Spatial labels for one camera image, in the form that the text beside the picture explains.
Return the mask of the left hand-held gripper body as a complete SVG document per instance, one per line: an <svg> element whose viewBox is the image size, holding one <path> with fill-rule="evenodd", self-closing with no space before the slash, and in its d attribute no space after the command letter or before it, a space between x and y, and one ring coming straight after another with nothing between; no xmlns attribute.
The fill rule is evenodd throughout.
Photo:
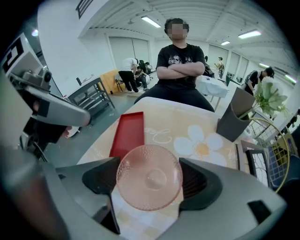
<svg viewBox="0 0 300 240"><path fill-rule="evenodd" d="M25 88L50 92L51 78L51 72L42 66L26 36L20 34L2 59L2 146L28 151L45 160L46 145L68 134L66 126L32 117L38 111L39 99Z"/></svg>

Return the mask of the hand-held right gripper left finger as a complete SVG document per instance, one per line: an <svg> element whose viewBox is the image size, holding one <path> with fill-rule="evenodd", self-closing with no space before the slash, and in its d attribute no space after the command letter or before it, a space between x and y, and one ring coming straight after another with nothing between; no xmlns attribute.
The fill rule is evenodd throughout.
<svg viewBox="0 0 300 240"><path fill-rule="evenodd" d="M122 240L112 203L119 164L119 157L62 168L43 164L68 240Z"/></svg>

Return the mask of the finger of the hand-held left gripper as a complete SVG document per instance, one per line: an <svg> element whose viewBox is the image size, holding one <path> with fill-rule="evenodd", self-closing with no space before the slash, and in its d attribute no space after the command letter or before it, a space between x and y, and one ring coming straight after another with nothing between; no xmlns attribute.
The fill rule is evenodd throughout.
<svg viewBox="0 0 300 240"><path fill-rule="evenodd" d="M26 86L25 90L39 99L39 108L32 117L38 121L61 126L84 127L89 125L88 111L48 91Z"/></svg>

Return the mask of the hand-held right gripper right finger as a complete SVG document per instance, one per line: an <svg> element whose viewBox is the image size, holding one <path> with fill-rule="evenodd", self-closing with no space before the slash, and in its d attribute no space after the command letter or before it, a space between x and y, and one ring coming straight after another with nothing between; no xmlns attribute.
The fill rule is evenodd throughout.
<svg viewBox="0 0 300 240"><path fill-rule="evenodd" d="M159 240L261 240L287 207L250 174L190 158L179 163L184 199Z"/></svg>

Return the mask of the red rectangular tray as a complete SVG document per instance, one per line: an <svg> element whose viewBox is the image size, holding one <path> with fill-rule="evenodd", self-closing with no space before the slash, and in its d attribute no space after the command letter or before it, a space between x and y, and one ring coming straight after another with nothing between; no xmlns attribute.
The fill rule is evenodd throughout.
<svg viewBox="0 0 300 240"><path fill-rule="evenodd" d="M131 150L144 144L144 113L123 114L119 119L109 157L120 157L122 160Z"/></svg>

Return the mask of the pink glass cup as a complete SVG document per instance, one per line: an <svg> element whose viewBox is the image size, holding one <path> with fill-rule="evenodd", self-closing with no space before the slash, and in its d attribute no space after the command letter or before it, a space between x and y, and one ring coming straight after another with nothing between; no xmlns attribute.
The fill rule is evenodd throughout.
<svg viewBox="0 0 300 240"><path fill-rule="evenodd" d="M116 186L124 201L135 209L155 211L179 195L183 172L178 159L166 148L146 144L131 150L120 162Z"/></svg>

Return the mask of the black metal shelf rack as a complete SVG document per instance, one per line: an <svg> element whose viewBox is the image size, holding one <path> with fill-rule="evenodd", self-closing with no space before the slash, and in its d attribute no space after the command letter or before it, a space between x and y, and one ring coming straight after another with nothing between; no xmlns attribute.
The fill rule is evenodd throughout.
<svg viewBox="0 0 300 240"><path fill-rule="evenodd" d="M109 105L115 108L108 91L100 77L85 81L66 99L96 116Z"/></svg>

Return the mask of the framed tablet on books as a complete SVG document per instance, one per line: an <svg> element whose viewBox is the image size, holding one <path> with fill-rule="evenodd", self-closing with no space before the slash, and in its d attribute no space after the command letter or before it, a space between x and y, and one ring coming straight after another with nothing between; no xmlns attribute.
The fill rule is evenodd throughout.
<svg viewBox="0 0 300 240"><path fill-rule="evenodd" d="M248 159L246 156L247 150L263 150L263 147L255 145L244 140L238 140L235 144L236 157L237 157L237 169L245 173L250 174L250 168Z"/></svg>

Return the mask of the yellow wooden platform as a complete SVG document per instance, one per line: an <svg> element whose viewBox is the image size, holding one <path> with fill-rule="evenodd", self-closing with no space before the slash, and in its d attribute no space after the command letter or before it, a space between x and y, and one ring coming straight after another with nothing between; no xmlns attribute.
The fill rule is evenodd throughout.
<svg viewBox="0 0 300 240"><path fill-rule="evenodd" d="M120 91L120 88L118 88L118 85L115 80L115 75L117 75L118 73L118 70L114 69L112 71L100 75L100 79L108 94L114 94Z"/></svg>

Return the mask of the dark brown paper box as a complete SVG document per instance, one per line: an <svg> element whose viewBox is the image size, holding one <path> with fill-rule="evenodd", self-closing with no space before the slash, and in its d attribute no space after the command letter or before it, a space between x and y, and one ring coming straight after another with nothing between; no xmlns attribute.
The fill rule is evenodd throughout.
<svg viewBox="0 0 300 240"><path fill-rule="evenodd" d="M237 88L223 116L218 119L216 133L234 142L249 125L250 120L242 119L253 106L255 98L248 92Z"/></svg>

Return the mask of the beige checked flower tablecloth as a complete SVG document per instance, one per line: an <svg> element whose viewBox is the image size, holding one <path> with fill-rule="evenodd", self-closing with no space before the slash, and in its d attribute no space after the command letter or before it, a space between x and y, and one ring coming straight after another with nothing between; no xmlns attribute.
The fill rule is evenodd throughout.
<svg viewBox="0 0 300 240"><path fill-rule="evenodd" d="M143 98L128 112L143 112L146 144L162 146L177 158L237 168L235 144L216 133L218 114L152 97ZM163 209L141 211L128 205L114 189L112 202L121 236L127 240L155 240L178 218L182 199L179 194Z"/></svg>

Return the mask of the white artificial flowers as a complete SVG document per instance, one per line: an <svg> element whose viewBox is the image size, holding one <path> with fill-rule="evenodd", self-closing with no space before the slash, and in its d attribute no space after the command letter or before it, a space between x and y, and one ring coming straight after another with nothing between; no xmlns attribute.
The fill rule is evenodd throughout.
<svg viewBox="0 0 300 240"><path fill-rule="evenodd" d="M250 112L260 109L263 113L273 116L274 113L288 113L285 106L287 96L282 93L280 86L273 82L271 77L264 77L262 82L258 80L257 88L254 94L253 106L243 113L239 119L244 118Z"/></svg>

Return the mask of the white cloth table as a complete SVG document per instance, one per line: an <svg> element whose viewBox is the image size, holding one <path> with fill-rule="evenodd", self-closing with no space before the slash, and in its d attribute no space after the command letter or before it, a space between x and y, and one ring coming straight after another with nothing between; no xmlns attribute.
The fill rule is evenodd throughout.
<svg viewBox="0 0 300 240"><path fill-rule="evenodd" d="M217 97L217 105L222 98L225 98L229 89L220 80L208 76L199 76L196 79L196 89L203 95Z"/></svg>

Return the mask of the ceiling light panel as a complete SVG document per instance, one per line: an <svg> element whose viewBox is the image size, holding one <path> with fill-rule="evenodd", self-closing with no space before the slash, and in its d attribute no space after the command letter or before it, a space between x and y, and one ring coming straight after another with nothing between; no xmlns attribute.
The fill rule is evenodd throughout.
<svg viewBox="0 0 300 240"><path fill-rule="evenodd" d="M252 37L256 37L256 36L260 36L260 35L261 35L261 32L259 30L251 30L246 33L238 35L238 38L246 39L246 38L252 38Z"/></svg>
<svg viewBox="0 0 300 240"><path fill-rule="evenodd" d="M148 16L143 16L141 17L141 19L147 23L149 23L150 25L154 26L155 28L161 28L161 26L155 22L154 20L150 19Z"/></svg>

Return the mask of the black picture frame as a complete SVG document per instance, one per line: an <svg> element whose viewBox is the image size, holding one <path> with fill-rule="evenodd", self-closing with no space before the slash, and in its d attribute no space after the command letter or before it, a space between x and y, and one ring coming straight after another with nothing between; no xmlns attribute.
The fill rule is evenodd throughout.
<svg viewBox="0 0 300 240"><path fill-rule="evenodd" d="M268 161L264 150L247 150L249 172L266 187L270 187Z"/></svg>

